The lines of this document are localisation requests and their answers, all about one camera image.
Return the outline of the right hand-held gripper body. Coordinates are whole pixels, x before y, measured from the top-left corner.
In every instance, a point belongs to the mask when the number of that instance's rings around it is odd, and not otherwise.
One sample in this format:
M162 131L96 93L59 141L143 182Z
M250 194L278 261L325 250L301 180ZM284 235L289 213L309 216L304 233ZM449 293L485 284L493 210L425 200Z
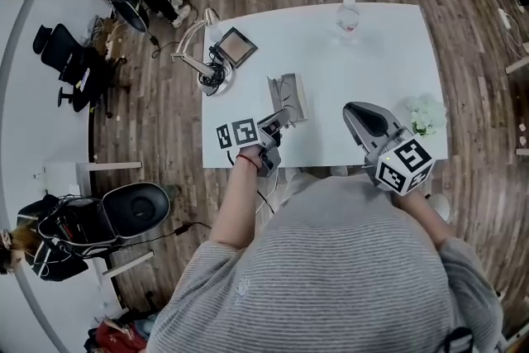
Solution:
M375 186L406 195L429 176L435 160L419 135L399 127L365 156L365 168Z

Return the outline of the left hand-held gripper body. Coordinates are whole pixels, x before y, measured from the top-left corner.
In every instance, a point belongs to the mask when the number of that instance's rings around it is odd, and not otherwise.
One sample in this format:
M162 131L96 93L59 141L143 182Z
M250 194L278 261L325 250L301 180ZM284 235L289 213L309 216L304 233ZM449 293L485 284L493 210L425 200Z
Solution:
M258 175L261 178L267 178L281 162L279 146L282 128L281 115L269 115L260 121L245 118L219 126L216 129L217 144L221 151L258 146L261 161Z

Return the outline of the person's left hand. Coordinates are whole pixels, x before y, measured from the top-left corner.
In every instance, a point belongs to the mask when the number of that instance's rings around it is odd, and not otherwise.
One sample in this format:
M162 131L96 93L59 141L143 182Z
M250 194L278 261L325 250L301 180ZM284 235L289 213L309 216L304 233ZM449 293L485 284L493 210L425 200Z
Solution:
M237 156L250 161L255 165L257 170L260 170L262 167L262 161L260 158L262 150L263 147L260 144L249 145L247 147L241 148Z

